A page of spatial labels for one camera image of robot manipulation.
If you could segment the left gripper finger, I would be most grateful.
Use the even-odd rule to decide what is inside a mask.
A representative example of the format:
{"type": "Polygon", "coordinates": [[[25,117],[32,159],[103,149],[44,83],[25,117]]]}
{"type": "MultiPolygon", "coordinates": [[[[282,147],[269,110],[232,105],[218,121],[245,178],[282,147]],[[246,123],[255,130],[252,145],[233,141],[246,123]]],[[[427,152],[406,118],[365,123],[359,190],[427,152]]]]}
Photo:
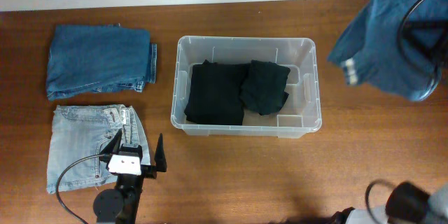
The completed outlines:
{"type": "Polygon", "coordinates": [[[123,131],[119,129],[112,140],[101,150],[101,154],[112,155],[117,154],[120,148],[123,131]]]}
{"type": "Polygon", "coordinates": [[[167,161],[166,161],[166,157],[165,157],[162,133],[160,133],[159,138],[157,140],[157,147],[156,147],[156,151],[155,151],[154,160],[155,160],[155,166],[156,166],[157,172],[166,172],[167,171],[167,161]]]}

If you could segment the blue shirt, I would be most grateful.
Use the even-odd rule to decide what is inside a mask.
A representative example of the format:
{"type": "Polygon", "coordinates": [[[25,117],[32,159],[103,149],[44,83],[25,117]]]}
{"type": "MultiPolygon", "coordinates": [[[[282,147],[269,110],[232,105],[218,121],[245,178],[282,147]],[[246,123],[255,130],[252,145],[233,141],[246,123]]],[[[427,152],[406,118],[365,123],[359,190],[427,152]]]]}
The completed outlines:
{"type": "Polygon", "coordinates": [[[369,83],[383,92],[418,102],[441,80],[415,72],[402,57],[399,26],[411,21],[447,19],[447,0],[369,0],[351,21],[328,56],[343,70],[348,85],[369,83]]]}

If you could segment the large black garment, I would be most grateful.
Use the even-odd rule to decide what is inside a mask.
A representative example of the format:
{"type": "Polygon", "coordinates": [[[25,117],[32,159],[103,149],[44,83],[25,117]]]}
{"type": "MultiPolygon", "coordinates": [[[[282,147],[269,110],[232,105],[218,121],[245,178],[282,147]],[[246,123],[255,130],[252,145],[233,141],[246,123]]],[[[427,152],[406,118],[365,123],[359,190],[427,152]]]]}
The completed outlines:
{"type": "Polygon", "coordinates": [[[248,64],[204,61],[192,68],[186,120],[200,125],[241,125],[244,119],[240,88],[248,64]]]}

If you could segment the small dark garment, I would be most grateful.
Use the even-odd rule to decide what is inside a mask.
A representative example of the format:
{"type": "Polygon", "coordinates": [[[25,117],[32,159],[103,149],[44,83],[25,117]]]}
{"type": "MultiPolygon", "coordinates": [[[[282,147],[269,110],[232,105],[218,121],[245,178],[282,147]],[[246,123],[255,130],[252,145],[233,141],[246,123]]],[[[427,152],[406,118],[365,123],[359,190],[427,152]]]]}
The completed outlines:
{"type": "Polygon", "coordinates": [[[285,89],[290,72],[286,66],[252,60],[239,96],[245,107],[261,116],[280,112],[289,96],[285,89]]]}

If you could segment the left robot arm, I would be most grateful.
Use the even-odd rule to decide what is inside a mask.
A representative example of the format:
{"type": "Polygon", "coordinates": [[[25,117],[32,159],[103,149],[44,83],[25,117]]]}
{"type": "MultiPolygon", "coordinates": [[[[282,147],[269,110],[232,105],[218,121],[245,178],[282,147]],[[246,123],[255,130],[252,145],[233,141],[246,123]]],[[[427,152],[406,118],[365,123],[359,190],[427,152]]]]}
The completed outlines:
{"type": "Polygon", "coordinates": [[[112,189],[101,191],[93,203],[97,223],[135,223],[145,179],[156,179],[166,172],[163,136],[157,141],[154,164],[142,164],[143,149],[139,144],[122,143],[123,131],[118,130],[112,140],[101,150],[100,161],[117,177],[112,189]]]}

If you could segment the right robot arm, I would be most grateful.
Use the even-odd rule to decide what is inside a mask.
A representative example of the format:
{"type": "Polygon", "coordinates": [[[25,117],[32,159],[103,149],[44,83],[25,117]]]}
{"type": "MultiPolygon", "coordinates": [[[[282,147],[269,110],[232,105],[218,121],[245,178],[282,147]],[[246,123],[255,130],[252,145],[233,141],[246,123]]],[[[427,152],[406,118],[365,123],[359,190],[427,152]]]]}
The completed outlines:
{"type": "MultiPolygon", "coordinates": [[[[447,18],[373,17],[362,12],[353,19],[328,56],[343,70],[348,85],[369,83],[383,92],[410,101],[426,99],[441,79],[441,54],[446,51],[447,18]]],[[[430,195],[410,182],[399,185],[378,179],[365,191],[370,199],[373,186],[392,190],[383,207],[350,207],[317,223],[446,223],[447,188],[430,195]]]]}

